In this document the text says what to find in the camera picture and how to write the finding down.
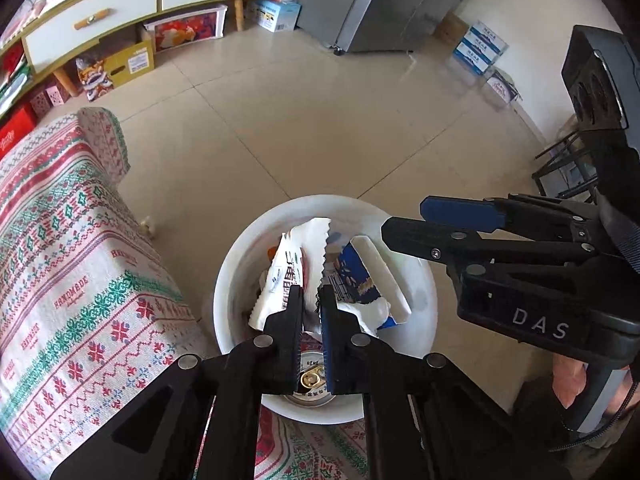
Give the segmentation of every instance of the white plastic wrapper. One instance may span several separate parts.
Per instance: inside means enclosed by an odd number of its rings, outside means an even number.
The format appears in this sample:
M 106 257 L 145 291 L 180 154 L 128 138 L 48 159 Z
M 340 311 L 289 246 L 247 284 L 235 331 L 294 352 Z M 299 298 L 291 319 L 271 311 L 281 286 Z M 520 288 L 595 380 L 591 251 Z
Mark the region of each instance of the white plastic wrapper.
M 329 223 L 329 218 L 312 218 L 282 235 L 260 298 L 249 317 L 249 326 L 263 330 L 270 314 L 286 309 L 291 285 L 300 285 L 304 290 L 305 330 L 320 333 L 315 310 Z
M 338 310 L 355 314 L 362 331 L 373 337 L 378 337 L 378 327 L 389 317 L 391 308 L 389 302 L 382 297 L 367 304 L 337 301 L 337 305 Z

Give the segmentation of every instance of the wall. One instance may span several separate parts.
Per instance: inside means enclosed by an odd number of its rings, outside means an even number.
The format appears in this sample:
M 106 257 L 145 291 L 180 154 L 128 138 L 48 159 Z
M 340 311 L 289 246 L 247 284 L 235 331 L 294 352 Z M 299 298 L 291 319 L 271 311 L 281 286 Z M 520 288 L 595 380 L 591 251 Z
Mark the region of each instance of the wall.
M 464 0 L 455 13 L 469 24 L 481 20 L 509 44 L 497 66 L 547 141 L 574 111 L 560 75 L 573 26 L 620 31 L 600 0 Z

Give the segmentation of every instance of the cardboard box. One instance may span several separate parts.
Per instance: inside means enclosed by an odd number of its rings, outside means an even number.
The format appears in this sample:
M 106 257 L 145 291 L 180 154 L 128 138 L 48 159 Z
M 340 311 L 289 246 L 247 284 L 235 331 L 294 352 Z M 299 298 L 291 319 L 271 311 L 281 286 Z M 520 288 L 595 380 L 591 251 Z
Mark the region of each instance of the cardboard box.
M 481 38 L 498 56 L 503 54 L 509 46 L 483 22 L 475 22 L 471 26 L 470 32 Z
M 151 72 L 154 69 L 153 43 L 146 34 L 143 41 L 103 59 L 92 60 L 90 56 L 80 55 L 76 58 L 76 65 L 87 99 L 94 101 L 114 88 Z
M 476 54 L 478 54 L 478 56 L 480 56 L 481 59 L 489 65 L 493 64 L 500 57 L 500 54 L 498 54 L 489 46 L 488 43 L 485 43 L 485 41 L 476 34 L 473 27 L 471 27 L 465 34 L 465 37 L 462 38 L 462 43 L 475 50 Z
M 300 4 L 272 0 L 254 0 L 249 3 L 248 14 L 254 22 L 271 32 L 293 30 L 296 27 Z
M 489 68 L 480 55 L 465 43 L 460 43 L 453 51 L 453 55 L 472 72 L 482 75 Z
M 469 30 L 469 24 L 449 11 L 433 31 L 433 36 L 455 48 Z
M 29 103 L 15 107 L 11 118 L 0 128 L 0 159 L 22 138 L 30 134 L 38 124 L 38 118 Z

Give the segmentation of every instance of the tiled floor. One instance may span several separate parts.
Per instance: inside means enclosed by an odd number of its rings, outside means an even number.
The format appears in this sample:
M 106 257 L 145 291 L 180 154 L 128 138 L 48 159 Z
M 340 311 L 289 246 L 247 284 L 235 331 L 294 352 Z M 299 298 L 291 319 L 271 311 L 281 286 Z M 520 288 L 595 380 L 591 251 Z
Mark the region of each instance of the tiled floor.
M 430 194 L 534 192 L 539 142 L 452 77 L 446 58 L 435 41 L 412 56 L 335 57 L 300 30 L 251 28 L 163 53 L 95 103 L 122 122 L 131 170 L 121 194 L 156 220 L 156 246 L 195 311 L 236 237 L 289 198 L 342 194 L 417 218 Z M 433 272 L 434 348 L 508 408 L 544 356 L 459 320 L 444 268 Z

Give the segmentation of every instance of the black speaker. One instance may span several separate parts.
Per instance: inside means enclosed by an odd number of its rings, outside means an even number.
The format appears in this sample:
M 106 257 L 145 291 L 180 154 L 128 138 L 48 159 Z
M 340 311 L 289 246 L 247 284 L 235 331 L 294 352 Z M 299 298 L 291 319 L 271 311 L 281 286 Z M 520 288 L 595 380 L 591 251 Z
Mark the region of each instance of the black speaker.
M 640 225 L 640 63 L 622 34 L 576 25 L 562 67 L 598 190 Z

